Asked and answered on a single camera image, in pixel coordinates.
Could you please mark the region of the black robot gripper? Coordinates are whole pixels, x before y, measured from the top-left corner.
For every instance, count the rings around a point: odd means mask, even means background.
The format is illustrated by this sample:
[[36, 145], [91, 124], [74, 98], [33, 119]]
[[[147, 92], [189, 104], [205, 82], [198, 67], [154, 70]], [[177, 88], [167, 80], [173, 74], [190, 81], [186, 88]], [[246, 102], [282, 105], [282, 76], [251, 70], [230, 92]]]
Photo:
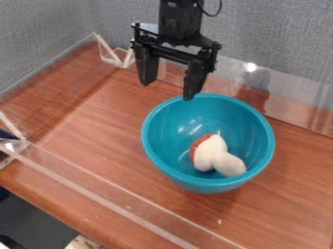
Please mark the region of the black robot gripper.
[[202, 17], [215, 17], [205, 10], [205, 0], [161, 0], [159, 23], [135, 21], [131, 48], [139, 80], [143, 86], [156, 81], [159, 58], [189, 64], [183, 79], [183, 99], [191, 100], [201, 92], [210, 72], [214, 71], [221, 43], [201, 33]]

